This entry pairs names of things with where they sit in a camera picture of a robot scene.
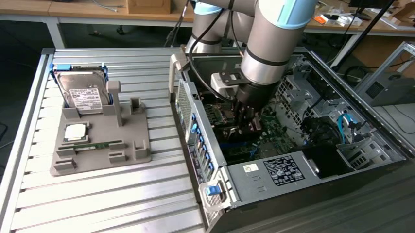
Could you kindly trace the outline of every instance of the aluminum slotted table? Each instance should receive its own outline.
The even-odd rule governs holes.
[[[1,233],[204,232],[167,98],[170,56],[178,52],[178,48],[44,50],[1,184]],[[106,63],[110,79],[122,82],[120,101],[142,97],[150,163],[51,176],[63,97],[48,75],[49,63]]]

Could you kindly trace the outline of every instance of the motherboard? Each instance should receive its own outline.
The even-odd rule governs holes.
[[[234,112],[230,103],[207,104],[204,109],[215,132],[232,126]],[[271,107],[264,108],[260,121],[263,132],[259,139],[239,143],[220,143],[228,165],[286,154],[296,146]]]

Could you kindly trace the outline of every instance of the warning label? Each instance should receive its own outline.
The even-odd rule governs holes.
[[[276,186],[306,179],[291,156],[264,161],[264,165]]]
[[[78,110],[102,109],[102,99],[98,88],[70,90]]]

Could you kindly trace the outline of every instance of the sticker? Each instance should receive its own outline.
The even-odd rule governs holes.
[[[248,173],[251,171],[258,171],[258,165],[256,164],[244,165],[244,171],[246,171],[246,173]]]
[[[103,108],[98,88],[71,89],[70,92],[78,110],[92,110]]]
[[[291,156],[264,161],[264,165],[276,186],[306,179]]]

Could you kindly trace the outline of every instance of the floor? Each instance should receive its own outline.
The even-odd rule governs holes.
[[[68,48],[162,47],[171,30],[170,27],[124,26],[126,34],[119,35],[116,25],[88,27],[82,24],[62,24],[62,28]],[[190,36],[191,28],[180,29],[178,44],[186,44]],[[308,33],[300,45],[328,61],[339,51],[328,45],[328,41],[331,44],[340,44],[342,39],[342,35]],[[0,123],[8,126],[0,147],[15,139],[40,52],[48,47],[53,47],[53,43],[43,23],[0,21]],[[343,68],[358,63],[351,57]],[[12,145],[0,149],[0,175],[11,149]]]

